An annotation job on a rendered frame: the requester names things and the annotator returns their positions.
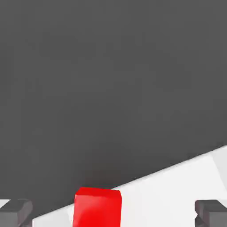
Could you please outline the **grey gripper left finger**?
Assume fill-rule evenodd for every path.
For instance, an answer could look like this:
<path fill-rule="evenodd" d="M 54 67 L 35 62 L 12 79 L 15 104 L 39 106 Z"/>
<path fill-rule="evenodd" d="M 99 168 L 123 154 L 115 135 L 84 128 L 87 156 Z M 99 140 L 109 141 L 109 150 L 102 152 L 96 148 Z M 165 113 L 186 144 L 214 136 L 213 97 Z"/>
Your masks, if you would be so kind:
<path fill-rule="evenodd" d="M 28 199 L 12 199 L 0 208 L 0 227 L 33 227 L 33 204 Z"/>

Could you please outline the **small red cube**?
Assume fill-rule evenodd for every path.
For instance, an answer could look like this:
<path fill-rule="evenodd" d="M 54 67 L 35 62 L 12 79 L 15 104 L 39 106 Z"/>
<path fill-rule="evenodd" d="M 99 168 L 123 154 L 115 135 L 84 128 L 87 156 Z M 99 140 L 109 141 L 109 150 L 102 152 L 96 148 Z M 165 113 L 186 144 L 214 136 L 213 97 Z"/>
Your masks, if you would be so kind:
<path fill-rule="evenodd" d="M 74 197 L 72 227 L 121 227 L 119 190 L 80 188 Z"/>

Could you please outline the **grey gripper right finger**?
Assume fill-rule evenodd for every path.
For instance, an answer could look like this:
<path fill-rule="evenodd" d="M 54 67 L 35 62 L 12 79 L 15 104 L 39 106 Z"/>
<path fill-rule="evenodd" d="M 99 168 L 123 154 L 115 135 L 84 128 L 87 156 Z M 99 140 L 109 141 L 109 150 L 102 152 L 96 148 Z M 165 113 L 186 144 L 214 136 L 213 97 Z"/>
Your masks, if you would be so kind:
<path fill-rule="evenodd" d="M 195 227 L 227 227 L 227 207 L 218 200 L 196 200 Z"/>

